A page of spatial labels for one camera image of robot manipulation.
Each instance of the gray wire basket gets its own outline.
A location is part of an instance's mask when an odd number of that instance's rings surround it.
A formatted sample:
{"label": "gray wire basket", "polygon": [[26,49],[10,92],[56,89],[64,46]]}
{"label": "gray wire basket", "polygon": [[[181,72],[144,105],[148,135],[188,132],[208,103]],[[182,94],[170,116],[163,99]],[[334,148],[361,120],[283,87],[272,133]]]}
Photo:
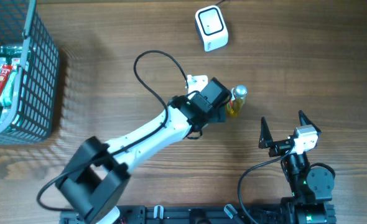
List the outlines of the gray wire basket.
{"label": "gray wire basket", "polygon": [[23,51],[0,144],[43,141],[51,134],[60,58],[36,0],[0,0],[0,45],[7,44],[21,44]]}

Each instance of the wood grain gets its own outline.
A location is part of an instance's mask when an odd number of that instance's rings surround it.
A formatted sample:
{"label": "wood grain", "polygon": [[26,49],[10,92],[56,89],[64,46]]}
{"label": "wood grain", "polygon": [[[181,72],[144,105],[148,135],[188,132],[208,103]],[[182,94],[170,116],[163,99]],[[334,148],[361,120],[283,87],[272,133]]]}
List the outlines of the wood grain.
{"label": "wood grain", "polygon": [[[173,55],[187,74],[248,87],[238,119],[205,129],[152,157],[133,173],[120,205],[237,203],[239,176],[268,160],[258,149],[259,122],[275,139],[291,134],[304,110],[323,133],[311,162],[332,166],[339,223],[367,223],[367,1],[231,1],[222,5],[226,47],[205,53],[194,14],[213,1],[38,5],[62,54],[55,131],[40,144],[0,147],[0,223],[58,223],[35,203],[93,135],[103,141],[129,133],[161,105],[135,79],[143,51]],[[185,93],[175,65],[160,55],[139,62],[143,80],[165,101]],[[278,202],[290,195],[278,164],[249,175],[244,201]],[[43,197],[68,203],[54,189]]]}

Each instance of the black cable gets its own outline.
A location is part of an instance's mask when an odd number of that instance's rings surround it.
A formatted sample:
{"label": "black cable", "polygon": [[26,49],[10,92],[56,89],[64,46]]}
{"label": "black cable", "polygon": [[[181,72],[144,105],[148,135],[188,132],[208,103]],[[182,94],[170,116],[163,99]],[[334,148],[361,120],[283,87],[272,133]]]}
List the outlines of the black cable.
{"label": "black cable", "polygon": [[216,6],[218,6],[218,5],[220,5],[221,3],[223,3],[223,2],[225,2],[226,0],[221,0],[221,1],[219,1],[218,3],[216,3],[215,5]]}
{"label": "black cable", "polygon": [[225,102],[222,102],[220,105],[218,105],[216,108],[219,109],[222,106],[226,106],[231,100],[232,100],[232,92],[230,92],[229,90],[227,90],[229,92],[229,98],[228,100],[226,100]]}
{"label": "black cable", "polygon": [[121,152],[125,152],[127,151],[129,148],[135,146],[136,144],[146,140],[147,138],[151,137],[152,135],[154,135],[155,133],[157,133],[158,131],[160,131],[164,126],[165,124],[167,123],[168,121],[168,117],[169,117],[169,111],[168,111],[168,108],[167,108],[167,105],[164,103],[163,99],[155,92],[153,91],[150,87],[148,87],[142,80],[141,78],[139,78],[138,76],[138,73],[136,71],[136,65],[138,63],[138,60],[143,57],[144,55],[146,54],[149,54],[149,53],[158,53],[158,54],[162,54],[162,55],[165,55],[167,56],[168,58],[170,58],[179,68],[179,70],[182,72],[182,75],[183,77],[185,78],[185,81],[186,81],[186,85],[188,87],[188,81],[187,81],[187,77],[184,73],[184,71],[182,70],[182,67],[179,65],[179,63],[169,54],[165,53],[165,52],[162,52],[160,50],[148,50],[147,52],[144,52],[142,54],[140,54],[136,59],[135,59],[135,62],[134,62],[134,74],[135,74],[135,77],[138,79],[139,83],[141,83],[145,89],[147,89],[149,92],[151,92],[158,100],[159,102],[162,104],[162,106],[164,107],[164,110],[165,110],[165,118],[164,118],[164,121],[160,124],[159,127],[157,127],[155,130],[153,130],[151,133],[147,134],[146,136],[138,139],[137,141],[134,141],[133,143],[131,144],[128,144],[127,146],[123,147],[122,149],[116,151],[116,152],[113,152],[107,156],[103,156],[103,157],[100,157],[100,158],[97,158],[97,159],[94,159],[92,161],[88,161],[86,163],[83,163],[79,166],[76,166],[75,168],[72,168],[71,170],[69,171],[65,171],[64,173],[58,175],[56,178],[52,179],[50,182],[46,183],[40,190],[39,190],[39,193],[37,194],[37,198],[36,198],[36,201],[37,203],[44,209],[46,210],[50,210],[50,211],[55,211],[55,212],[73,212],[74,209],[71,209],[71,208],[54,208],[54,207],[50,207],[44,203],[41,202],[41,196],[42,194],[50,187],[52,186],[54,183],[56,183],[58,180],[62,179],[62,178],[65,178],[66,176],[80,170],[80,169],[84,169],[86,167],[89,167],[90,165],[92,164],[96,164],[96,163],[99,163],[99,162],[102,162],[106,159],[109,159]]}
{"label": "black cable", "polygon": [[186,97],[189,97],[190,95],[192,95],[194,93],[200,94],[200,91],[198,91],[198,90],[191,91],[190,93],[186,94]]}
{"label": "black cable", "polygon": [[255,165],[253,166],[252,168],[246,170],[246,172],[244,172],[240,179],[239,179],[239,183],[238,183],[238,197],[239,197],[239,203],[240,203],[240,206],[241,206],[241,209],[243,210],[243,212],[247,215],[247,217],[254,223],[254,224],[258,224],[258,222],[255,221],[255,219],[250,215],[250,213],[246,210],[246,208],[244,207],[243,205],[243,201],[241,199],[241,192],[240,192],[240,188],[241,188],[241,182],[243,181],[244,177],[246,177],[246,175],[248,173],[250,173],[251,171],[257,169],[257,168],[260,168],[260,167],[263,167],[263,166],[266,166],[266,165],[269,165],[269,164],[272,164],[274,162],[277,162],[279,160],[282,160],[284,159],[286,156],[288,156],[291,151],[293,150],[293,148],[291,148],[289,151],[287,151],[283,156],[281,157],[278,157],[276,159],[273,159],[273,160],[270,160],[270,161],[267,161],[267,162],[263,162],[262,164],[258,164],[258,165]]}

